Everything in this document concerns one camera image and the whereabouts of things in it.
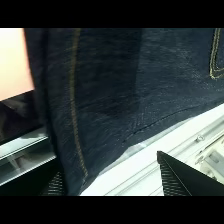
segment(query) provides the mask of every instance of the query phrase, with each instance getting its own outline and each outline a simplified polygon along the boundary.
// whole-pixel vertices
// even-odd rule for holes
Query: jeans
[[[220,28],[27,28],[25,35],[68,195],[129,146],[224,101]]]

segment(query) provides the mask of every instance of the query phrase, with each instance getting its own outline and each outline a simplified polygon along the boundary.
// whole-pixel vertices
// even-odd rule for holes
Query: black triangular object
[[[224,185],[164,152],[157,152],[165,196],[224,196]]]

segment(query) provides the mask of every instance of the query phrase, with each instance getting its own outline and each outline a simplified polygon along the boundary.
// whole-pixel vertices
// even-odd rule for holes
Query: dark blue denim
[[[40,113],[78,195],[131,145],[224,101],[224,31],[25,29]]]

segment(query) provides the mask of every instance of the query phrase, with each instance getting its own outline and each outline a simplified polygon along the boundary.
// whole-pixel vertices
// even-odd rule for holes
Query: seam
[[[76,114],[76,102],[75,102],[75,68],[76,68],[76,63],[77,63],[76,62],[77,50],[78,50],[78,43],[79,43],[81,28],[76,28],[75,30],[76,31],[75,31],[75,35],[74,35],[74,42],[73,42],[73,46],[72,46],[71,69],[70,69],[70,75],[69,75],[69,87],[70,87],[69,89],[70,89],[71,115],[72,115],[73,129],[74,129],[75,145],[77,147],[80,166],[84,173],[84,179],[85,179],[88,176],[88,171],[85,166],[82,149],[81,149],[80,141],[79,141],[77,114]]]
[[[224,73],[218,76],[214,75],[214,72],[224,71],[224,68],[218,68],[216,64],[216,57],[217,57],[219,39],[220,39],[220,31],[221,31],[221,28],[215,28],[215,34],[214,34],[214,39],[212,44],[211,60],[210,60],[210,76],[212,79],[218,79],[224,75]]]

